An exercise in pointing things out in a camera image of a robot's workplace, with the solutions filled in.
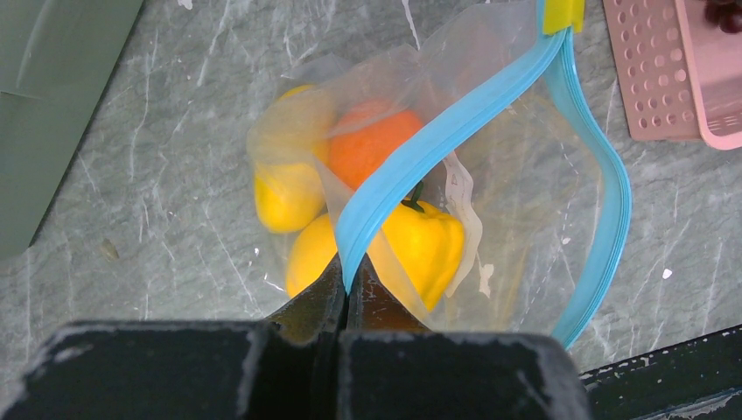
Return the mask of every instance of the yellow bag slider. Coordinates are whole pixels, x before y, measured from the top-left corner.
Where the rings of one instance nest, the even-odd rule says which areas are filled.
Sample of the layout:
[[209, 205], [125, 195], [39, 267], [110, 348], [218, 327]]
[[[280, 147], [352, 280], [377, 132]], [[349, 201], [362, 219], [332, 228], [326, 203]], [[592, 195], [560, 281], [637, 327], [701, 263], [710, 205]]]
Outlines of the yellow bag slider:
[[546, 0], [543, 7], [543, 33], [553, 35], [562, 29], [574, 27], [582, 31], [585, 19], [585, 0]]

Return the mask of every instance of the yellow fruit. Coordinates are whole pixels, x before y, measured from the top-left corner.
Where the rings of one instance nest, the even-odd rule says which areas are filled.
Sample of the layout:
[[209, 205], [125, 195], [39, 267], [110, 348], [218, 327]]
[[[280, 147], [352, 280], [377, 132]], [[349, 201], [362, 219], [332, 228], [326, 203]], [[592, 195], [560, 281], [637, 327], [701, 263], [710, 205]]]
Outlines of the yellow fruit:
[[294, 241], [286, 267], [286, 292], [295, 297], [319, 278], [337, 254], [333, 225], [325, 213], [315, 219]]
[[[432, 311], [456, 275], [466, 232], [456, 218], [418, 198], [416, 188], [412, 199], [395, 208], [381, 226], [388, 246], [376, 238], [368, 255], [381, 282], [403, 305], [412, 308], [419, 297]], [[323, 214], [299, 234], [291, 249], [286, 271], [289, 296], [317, 280], [337, 252], [330, 216]]]
[[312, 160], [326, 162], [326, 133], [334, 121], [330, 95], [303, 85], [283, 94], [248, 134], [248, 154], [255, 160], [255, 210], [270, 232], [296, 232], [325, 206]]

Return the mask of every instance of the pink plastic colander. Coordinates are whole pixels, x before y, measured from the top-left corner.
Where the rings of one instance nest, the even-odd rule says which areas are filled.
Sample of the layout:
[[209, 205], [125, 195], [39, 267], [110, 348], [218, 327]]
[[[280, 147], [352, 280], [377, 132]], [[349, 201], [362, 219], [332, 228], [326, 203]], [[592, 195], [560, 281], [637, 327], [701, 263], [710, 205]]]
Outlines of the pink plastic colander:
[[742, 34], [704, 21], [699, 0], [603, 0], [635, 140], [742, 146]]

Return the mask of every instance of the dark grape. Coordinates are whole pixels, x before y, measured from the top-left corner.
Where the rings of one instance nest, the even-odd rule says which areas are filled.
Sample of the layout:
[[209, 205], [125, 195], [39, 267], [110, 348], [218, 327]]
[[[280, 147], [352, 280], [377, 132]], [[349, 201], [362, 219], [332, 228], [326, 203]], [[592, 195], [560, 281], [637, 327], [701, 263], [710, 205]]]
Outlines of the dark grape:
[[726, 33], [742, 32], [742, 9], [737, 6], [735, 8], [719, 19], [719, 28]]
[[703, 17], [706, 19], [706, 22], [716, 26], [719, 23], [719, 19], [721, 19], [721, 10], [721, 6], [709, 2], [706, 4], [706, 7], [703, 8]]

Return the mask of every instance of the gray marble surface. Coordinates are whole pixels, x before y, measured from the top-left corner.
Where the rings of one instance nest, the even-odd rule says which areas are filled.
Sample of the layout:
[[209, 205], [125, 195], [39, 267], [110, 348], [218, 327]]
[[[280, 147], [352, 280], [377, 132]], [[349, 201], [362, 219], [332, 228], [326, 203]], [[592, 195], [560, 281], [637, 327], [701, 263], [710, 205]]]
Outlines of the gray marble surface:
[[[67, 321], [256, 319], [285, 302], [266, 275], [276, 261], [255, 222], [245, 134], [282, 71], [414, 46], [405, 3], [146, 1], [38, 241], [0, 262], [0, 406]], [[417, 37], [471, 3], [409, 0]], [[571, 350], [581, 369], [742, 322], [742, 150], [631, 140], [603, 8], [587, 3], [577, 68], [634, 207], [613, 286]]]

